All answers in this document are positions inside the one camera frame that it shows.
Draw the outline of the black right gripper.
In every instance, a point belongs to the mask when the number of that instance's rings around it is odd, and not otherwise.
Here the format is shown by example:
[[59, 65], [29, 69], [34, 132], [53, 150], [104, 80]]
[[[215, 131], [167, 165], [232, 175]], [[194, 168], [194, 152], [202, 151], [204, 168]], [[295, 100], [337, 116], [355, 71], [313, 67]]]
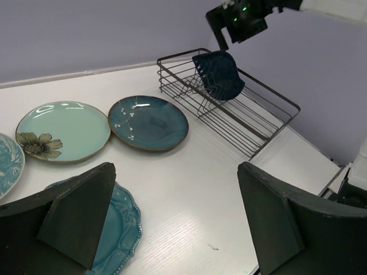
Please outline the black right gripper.
[[232, 43], [241, 43], [267, 29], [265, 17], [277, 8], [299, 11], [302, 1], [279, 0], [242, 0], [224, 1], [220, 6], [208, 11], [206, 20], [216, 38], [220, 50], [228, 50], [229, 46], [222, 30], [226, 28]]

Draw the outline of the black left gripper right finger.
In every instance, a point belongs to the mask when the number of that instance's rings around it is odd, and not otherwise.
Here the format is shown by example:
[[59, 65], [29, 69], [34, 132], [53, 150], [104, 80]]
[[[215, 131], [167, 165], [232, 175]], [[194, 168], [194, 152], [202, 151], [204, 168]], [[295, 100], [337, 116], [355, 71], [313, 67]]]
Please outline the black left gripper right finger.
[[365, 274], [366, 210], [244, 162], [237, 177], [261, 274]]

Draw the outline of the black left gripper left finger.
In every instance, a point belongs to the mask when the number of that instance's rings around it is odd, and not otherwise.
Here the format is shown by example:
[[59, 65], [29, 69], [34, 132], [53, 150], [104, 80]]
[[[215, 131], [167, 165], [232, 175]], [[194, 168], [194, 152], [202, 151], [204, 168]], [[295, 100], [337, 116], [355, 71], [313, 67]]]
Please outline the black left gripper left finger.
[[93, 266], [116, 178], [102, 163], [1, 205], [1, 274], [85, 274]]

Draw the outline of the dark navy blue plate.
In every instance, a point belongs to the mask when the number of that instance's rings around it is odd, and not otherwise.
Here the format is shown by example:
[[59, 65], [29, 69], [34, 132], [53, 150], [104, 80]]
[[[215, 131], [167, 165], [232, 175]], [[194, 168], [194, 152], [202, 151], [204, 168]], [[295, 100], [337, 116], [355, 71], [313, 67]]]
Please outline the dark navy blue plate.
[[207, 93], [214, 99], [229, 101], [236, 98], [245, 86], [234, 58], [223, 51], [198, 54], [192, 57]]

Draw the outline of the teal scalloped beaded plate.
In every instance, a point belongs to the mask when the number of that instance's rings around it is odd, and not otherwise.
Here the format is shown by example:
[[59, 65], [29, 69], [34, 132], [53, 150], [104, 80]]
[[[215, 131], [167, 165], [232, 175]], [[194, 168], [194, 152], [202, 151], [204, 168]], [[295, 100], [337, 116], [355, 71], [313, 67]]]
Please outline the teal scalloped beaded plate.
[[115, 183], [93, 267], [86, 274], [120, 274], [141, 237], [140, 209], [131, 193]]

